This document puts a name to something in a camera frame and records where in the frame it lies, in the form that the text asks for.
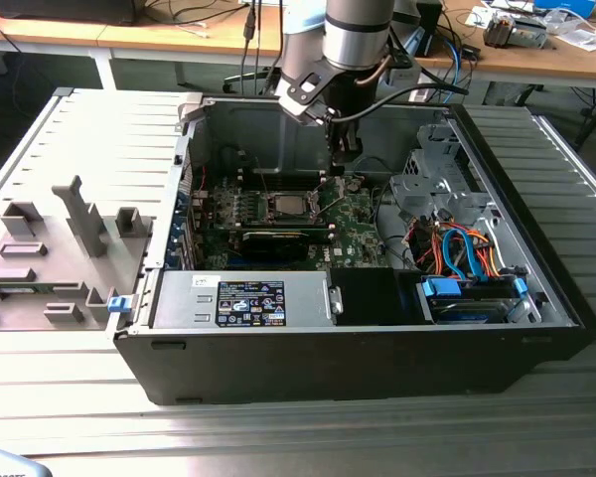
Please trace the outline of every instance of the warning label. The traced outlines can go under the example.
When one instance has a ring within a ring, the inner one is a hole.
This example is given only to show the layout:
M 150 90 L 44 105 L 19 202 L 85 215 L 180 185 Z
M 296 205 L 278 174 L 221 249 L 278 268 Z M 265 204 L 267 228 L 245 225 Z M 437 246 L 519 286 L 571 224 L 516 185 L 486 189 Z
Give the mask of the warning label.
M 217 325 L 285 326 L 283 281 L 220 281 Z

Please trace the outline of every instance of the wooden table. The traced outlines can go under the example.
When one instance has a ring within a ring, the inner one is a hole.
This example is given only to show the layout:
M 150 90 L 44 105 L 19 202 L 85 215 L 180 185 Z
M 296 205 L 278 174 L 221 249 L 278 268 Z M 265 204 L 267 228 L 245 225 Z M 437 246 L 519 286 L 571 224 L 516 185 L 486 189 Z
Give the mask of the wooden table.
M 151 9 L 155 18 L 167 20 L 165 1 Z M 185 6 L 204 5 L 206 0 L 173 0 L 175 10 Z M 463 25 L 467 12 L 476 0 L 446 0 L 448 16 L 453 28 L 472 46 L 481 48 L 481 60 L 474 72 L 474 80 L 508 81 L 519 83 L 560 84 L 596 87 L 596 52 L 587 53 L 552 38 L 543 50 L 525 48 L 493 49 L 484 46 L 483 30 Z M 182 16 L 194 19 L 231 9 L 235 0 L 219 0 L 214 9 L 199 10 Z M 200 38 L 181 28 L 160 25 L 143 18 L 136 26 L 117 27 L 76 22 L 42 20 L 5 20 L 0 28 L 25 53 L 80 55 L 94 58 L 104 88 L 115 88 L 110 67 L 111 59 L 154 60 L 180 63 L 215 63 L 237 65 L 243 48 L 242 27 L 246 9 L 208 21 L 204 31 L 209 38 Z M 268 66 L 277 55 L 277 7 L 263 7 L 260 64 Z M 253 48 L 246 63 L 254 61 Z M 0 51 L 13 48 L 0 35 Z M 452 60 L 438 48 L 431 58 L 418 61 L 435 73 L 450 68 Z

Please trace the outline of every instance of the black connector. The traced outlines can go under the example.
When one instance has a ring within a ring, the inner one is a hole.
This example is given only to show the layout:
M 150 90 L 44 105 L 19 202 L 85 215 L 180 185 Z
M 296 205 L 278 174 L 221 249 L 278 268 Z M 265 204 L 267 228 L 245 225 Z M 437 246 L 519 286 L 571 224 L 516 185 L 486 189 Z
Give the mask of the black connector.
M 471 60 L 473 62 L 477 62 L 479 60 L 480 55 L 480 48 L 473 47 L 472 45 L 467 45 L 465 43 L 461 46 L 461 58 L 463 58 L 464 60 Z
M 245 20 L 245 28 L 242 30 L 242 35 L 245 40 L 250 42 L 254 38 L 254 32 L 256 31 L 256 10 L 252 7 L 249 9 L 247 14 L 247 20 Z

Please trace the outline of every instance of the blue latch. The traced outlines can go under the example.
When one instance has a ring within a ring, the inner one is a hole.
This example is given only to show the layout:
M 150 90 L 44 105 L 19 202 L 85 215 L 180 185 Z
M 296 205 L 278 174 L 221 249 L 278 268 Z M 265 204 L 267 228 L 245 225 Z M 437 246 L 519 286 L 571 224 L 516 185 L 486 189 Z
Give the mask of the blue latch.
M 128 313 L 132 311 L 132 299 L 128 296 L 113 296 L 108 300 L 110 313 Z
M 525 280 L 523 280 L 522 278 L 517 278 L 515 280 L 514 285 L 519 295 L 525 296 L 525 294 L 527 293 L 527 285 L 525 284 Z
M 426 296 L 461 296 L 459 281 L 454 278 L 428 278 L 421 287 Z

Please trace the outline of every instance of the metal bracket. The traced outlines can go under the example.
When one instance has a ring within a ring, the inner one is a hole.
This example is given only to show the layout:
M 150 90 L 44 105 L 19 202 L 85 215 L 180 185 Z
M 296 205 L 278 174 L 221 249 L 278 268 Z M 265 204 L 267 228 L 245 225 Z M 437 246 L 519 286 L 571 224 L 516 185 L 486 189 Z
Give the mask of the metal bracket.
M 311 66 L 312 68 L 300 78 L 291 80 L 287 89 L 287 95 L 303 106 L 311 103 L 336 76 L 345 73 L 345 70 L 334 67 L 324 59 L 312 63 Z

